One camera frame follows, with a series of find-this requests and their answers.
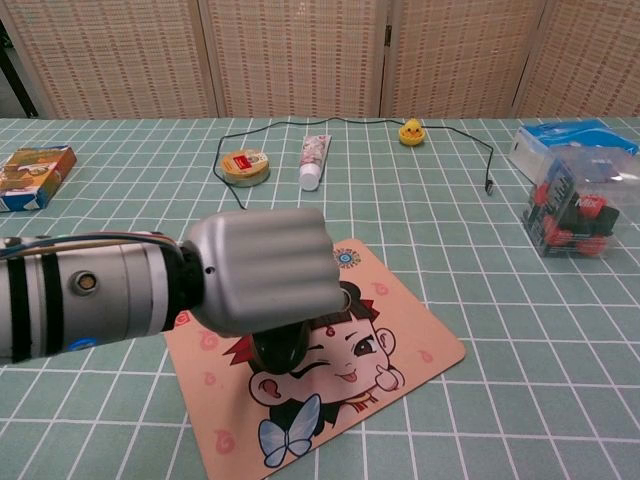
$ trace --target cardboard box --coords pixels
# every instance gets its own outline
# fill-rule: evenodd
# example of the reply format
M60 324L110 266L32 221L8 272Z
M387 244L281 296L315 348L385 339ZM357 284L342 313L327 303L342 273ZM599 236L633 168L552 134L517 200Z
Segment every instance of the cardboard box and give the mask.
M0 167L0 212L45 208L75 163L68 145L17 150Z

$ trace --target cartoon face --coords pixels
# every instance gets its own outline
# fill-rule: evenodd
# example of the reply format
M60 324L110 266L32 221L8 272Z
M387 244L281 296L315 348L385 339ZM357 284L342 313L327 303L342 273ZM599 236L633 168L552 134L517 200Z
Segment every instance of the cartoon face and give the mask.
M376 385L376 376L389 368L395 347L390 330L375 330L369 319L322 326L311 331L307 353L295 370L284 375L258 372L251 394L265 406L293 399L304 402L318 393L322 403L356 397Z

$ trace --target blue bow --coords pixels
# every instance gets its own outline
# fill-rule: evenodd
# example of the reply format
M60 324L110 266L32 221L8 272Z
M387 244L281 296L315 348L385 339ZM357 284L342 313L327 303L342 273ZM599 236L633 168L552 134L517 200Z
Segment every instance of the blue bow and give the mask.
M258 428L264 464L270 468L282 465L287 450L301 457L311 449L311 436L320 416L320 395L311 395L294 418L291 428L283 430L271 420L263 420Z

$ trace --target clear plastic container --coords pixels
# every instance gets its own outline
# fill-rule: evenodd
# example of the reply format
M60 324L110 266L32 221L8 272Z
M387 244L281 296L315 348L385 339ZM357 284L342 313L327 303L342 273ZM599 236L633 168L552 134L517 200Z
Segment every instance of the clear plastic container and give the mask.
M522 215L541 256L606 252L640 228L640 159L619 148L550 148Z

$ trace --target woven screen panel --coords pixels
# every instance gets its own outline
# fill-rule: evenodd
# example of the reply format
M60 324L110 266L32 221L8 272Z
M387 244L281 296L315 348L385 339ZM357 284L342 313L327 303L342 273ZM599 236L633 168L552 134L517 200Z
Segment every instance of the woven screen panel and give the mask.
M202 2L227 115L378 115L383 2Z
M215 116L187 0L5 3L55 116Z
M383 114L504 117L539 0L402 0L393 18Z
M549 15L518 115L640 115L640 1L563 0Z

